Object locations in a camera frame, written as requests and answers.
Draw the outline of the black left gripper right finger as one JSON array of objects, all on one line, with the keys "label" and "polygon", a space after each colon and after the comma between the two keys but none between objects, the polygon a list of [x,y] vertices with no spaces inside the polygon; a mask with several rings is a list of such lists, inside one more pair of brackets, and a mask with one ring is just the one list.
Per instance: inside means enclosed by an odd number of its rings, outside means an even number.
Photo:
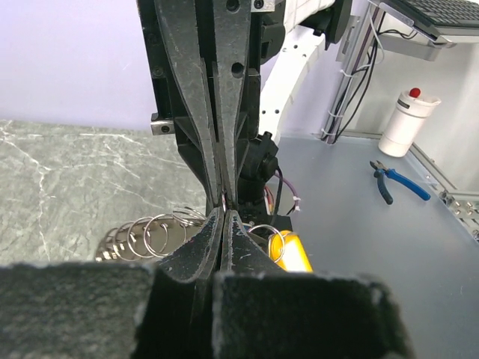
[{"label": "black left gripper right finger", "polygon": [[215,358],[412,358],[390,289],[376,277],[287,272],[225,216],[213,280]]}]

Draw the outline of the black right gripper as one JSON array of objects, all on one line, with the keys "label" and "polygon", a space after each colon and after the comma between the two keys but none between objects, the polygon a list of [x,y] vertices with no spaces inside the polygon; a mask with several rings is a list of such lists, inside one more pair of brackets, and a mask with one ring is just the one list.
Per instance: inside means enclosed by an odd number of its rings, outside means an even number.
[{"label": "black right gripper", "polygon": [[237,206],[237,180],[259,122],[260,65],[284,39],[281,1],[139,1],[156,110],[209,206]]}]

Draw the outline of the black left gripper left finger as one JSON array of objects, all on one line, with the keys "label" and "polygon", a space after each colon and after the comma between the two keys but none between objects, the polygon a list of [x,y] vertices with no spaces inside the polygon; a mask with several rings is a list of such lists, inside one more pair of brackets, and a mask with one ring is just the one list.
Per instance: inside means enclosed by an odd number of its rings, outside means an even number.
[{"label": "black left gripper left finger", "polygon": [[147,264],[1,269],[3,358],[210,358],[211,280],[224,214]]}]

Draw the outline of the yellow key tag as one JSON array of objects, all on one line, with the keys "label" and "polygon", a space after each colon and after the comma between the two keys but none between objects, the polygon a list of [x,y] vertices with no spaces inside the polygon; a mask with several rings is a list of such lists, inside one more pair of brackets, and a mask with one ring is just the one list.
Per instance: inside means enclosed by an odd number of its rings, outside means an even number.
[{"label": "yellow key tag", "polygon": [[312,273],[313,267],[299,236],[291,230],[278,230],[269,224],[247,229],[251,235],[265,234],[266,254],[287,272]]}]

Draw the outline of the metal disc with key rings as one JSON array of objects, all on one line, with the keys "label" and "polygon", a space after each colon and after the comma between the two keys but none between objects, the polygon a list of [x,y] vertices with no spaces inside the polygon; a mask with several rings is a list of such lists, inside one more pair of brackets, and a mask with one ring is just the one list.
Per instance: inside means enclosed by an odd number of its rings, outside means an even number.
[{"label": "metal disc with key rings", "polygon": [[162,259],[189,241],[206,220],[205,214],[184,206],[124,222],[107,231],[94,260],[133,263]]}]

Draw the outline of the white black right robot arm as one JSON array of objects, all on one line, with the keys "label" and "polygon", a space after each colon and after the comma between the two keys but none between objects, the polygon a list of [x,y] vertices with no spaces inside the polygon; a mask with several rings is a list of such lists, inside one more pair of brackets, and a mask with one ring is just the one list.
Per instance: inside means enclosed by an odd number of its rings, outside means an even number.
[{"label": "white black right robot arm", "polygon": [[344,35],[350,1],[138,1],[156,111],[207,207],[237,208],[260,132],[273,141],[308,71]]}]

